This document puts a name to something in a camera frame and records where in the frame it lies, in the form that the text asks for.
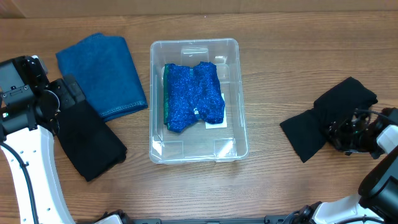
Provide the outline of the sparkly blue green garment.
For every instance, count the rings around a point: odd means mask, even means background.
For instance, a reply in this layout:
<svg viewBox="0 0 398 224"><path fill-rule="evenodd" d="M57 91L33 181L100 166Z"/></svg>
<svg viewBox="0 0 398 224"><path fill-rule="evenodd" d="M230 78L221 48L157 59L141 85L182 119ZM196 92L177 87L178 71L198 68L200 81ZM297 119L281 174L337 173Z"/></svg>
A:
<svg viewBox="0 0 398 224"><path fill-rule="evenodd" d="M194 67L166 64L164 124L167 129L181 133L202 120L206 99L216 93L221 93L221 84L215 64L200 62Z"/></svg>

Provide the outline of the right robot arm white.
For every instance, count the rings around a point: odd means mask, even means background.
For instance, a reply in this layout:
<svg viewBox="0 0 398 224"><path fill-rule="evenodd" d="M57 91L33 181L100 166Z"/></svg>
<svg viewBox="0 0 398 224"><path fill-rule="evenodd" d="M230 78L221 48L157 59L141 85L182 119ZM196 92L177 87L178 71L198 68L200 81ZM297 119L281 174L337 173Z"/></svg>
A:
<svg viewBox="0 0 398 224"><path fill-rule="evenodd" d="M317 202L292 212L284 223L397 223L397 108L380 113L356 109L329 124L323 133L347 156L370 153L379 164L360 183L358 192L334 202Z"/></svg>

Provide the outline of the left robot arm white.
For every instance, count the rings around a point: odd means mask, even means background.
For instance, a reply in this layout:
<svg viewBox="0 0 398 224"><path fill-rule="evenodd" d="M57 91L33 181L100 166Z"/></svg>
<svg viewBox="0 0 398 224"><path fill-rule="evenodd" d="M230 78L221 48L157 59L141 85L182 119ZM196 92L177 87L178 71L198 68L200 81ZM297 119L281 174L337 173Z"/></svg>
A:
<svg viewBox="0 0 398 224"><path fill-rule="evenodd" d="M85 100L72 76L50 82L36 55L1 62L1 150L21 223L73 223L57 174L56 116Z"/></svg>

